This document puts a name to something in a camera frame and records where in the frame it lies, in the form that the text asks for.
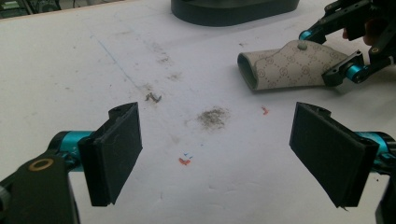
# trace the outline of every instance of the white table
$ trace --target white table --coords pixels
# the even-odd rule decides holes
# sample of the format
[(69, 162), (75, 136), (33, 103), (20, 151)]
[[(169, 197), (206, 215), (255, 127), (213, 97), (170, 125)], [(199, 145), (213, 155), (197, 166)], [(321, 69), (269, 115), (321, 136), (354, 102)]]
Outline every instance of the white table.
[[(57, 132), (96, 130), (107, 110), (138, 102), (144, 148), (117, 203), (91, 207), (84, 174), (70, 174), (82, 223), (375, 223), (388, 178), (370, 175), (359, 207), (337, 209), (290, 149), (290, 129), (305, 102), (353, 131), (396, 137), (394, 68), (360, 85), (252, 92), (236, 64), (239, 52), (296, 39), (330, 2), (223, 28), (177, 19), (168, 0), (0, 21), (0, 178)], [(339, 33), (327, 44), (368, 49)], [(145, 101), (150, 92), (162, 100)], [(223, 125), (206, 129), (198, 117), (213, 108)]]

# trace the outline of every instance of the black base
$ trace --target black base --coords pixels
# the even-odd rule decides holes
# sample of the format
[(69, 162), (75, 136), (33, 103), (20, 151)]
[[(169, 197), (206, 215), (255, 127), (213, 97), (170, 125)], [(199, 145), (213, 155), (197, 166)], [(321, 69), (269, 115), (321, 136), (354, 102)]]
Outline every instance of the black base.
[(172, 0), (179, 19), (204, 26), (230, 26), (293, 11), (299, 0)]

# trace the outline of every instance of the beige patterned case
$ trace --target beige patterned case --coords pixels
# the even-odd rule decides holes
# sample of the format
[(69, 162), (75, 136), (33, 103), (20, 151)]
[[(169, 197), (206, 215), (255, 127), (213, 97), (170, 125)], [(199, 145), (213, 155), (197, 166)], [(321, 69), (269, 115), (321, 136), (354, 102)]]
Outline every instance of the beige patterned case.
[(321, 75), (346, 57), (315, 42), (293, 40), (282, 49), (240, 53), (238, 66), (254, 91), (324, 86)]

